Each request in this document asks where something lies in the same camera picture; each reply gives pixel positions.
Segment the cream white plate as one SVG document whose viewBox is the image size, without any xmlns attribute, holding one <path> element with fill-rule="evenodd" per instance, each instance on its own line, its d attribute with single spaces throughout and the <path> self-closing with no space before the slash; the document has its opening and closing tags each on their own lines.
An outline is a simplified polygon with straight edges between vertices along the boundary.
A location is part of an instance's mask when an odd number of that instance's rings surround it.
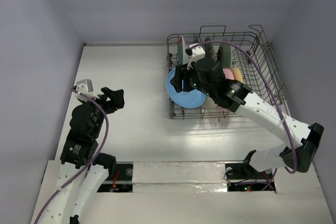
<svg viewBox="0 0 336 224">
<path fill-rule="evenodd" d="M 210 97 L 207 97 L 203 103 L 203 107 L 205 109 L 216 109 L 217 104 L 214 102 L 214 100 Z"/>
</svg>

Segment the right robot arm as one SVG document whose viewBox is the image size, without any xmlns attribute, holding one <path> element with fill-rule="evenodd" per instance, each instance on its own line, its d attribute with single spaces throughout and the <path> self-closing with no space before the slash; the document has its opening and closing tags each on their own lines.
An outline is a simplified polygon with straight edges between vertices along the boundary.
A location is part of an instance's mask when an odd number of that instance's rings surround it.
<svg viewBox="0 0 336 224">
<path fill-rule="evenodd" d="M 279 138 L 283 144 L 268 150 L 250 151 L 241 171 L 253 178 L 267 169 L 286 167 L 306 173 L 320 146 L 324 128 L 319 123 L 306 124 L 270 105 L 248 85 L 225 77 L 212 58 L 203 58 L 172 71 L 168 84 L 176 93 L 199 91 L 210 97 L 219 107 L 248 118 Z"/>
</svg>

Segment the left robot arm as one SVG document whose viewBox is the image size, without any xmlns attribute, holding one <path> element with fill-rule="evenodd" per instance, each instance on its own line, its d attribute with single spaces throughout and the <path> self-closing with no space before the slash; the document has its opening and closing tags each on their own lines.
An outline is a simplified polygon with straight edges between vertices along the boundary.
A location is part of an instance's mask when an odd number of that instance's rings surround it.
<svg viewBox="0 0 336 224">
<path fill-rule="evenodd" d="M 35 223 L 82 223 L 99 187 L 116 174 L 116 157 L 101 150 L 109 132 L 108 114 L 124 107 L 124 90 L 104 87 L 96 95 L 88 85 L 77 84 L 72 91 L 81 104 L 71 114 L 55 192 Z"/>
</svg>

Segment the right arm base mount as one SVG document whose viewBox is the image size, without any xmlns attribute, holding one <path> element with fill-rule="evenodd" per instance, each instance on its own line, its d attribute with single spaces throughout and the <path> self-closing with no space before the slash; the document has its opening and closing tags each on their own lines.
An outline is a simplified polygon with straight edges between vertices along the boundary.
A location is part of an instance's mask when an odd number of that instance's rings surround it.
<svg viewBox="0 0 336 224">
<path fill-rule="evenodd" d="M 225 164 L 223 179 L 228 192 L 276 191 L 272 172 L 258 172 L 250 166 L 255 152 L 250 151 L 242 162 Z"/>
</svg>

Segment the blue plate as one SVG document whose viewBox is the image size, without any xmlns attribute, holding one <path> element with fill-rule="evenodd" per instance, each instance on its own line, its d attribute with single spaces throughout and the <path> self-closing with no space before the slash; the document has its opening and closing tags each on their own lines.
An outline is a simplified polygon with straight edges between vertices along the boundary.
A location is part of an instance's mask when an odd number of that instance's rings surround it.
<svg viewBox="0 0 336 224">
<path fill-rule="evenodd" d="M 174 75 L 175 69 L 171 70 L 166 78 L 166 90 L 171 100 L 177 105 L 188 109 L 194 109 L 201 106 L 206 100 L 206 95 L 198 90 L 177 93 L 170 83 Z"/>
</svg>

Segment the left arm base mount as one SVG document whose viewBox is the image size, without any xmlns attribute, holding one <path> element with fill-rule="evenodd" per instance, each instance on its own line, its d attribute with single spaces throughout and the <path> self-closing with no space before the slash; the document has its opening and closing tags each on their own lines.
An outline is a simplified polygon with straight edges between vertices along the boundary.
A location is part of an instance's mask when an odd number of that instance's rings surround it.
<svg viewBox="0 0 336 224">
<path fill-rule="evenodd" d="M 99 187 L 98 193 L 131 193 L 133 192 L 133 163 L 117 163 L 115 172 Z"/>
</svg>

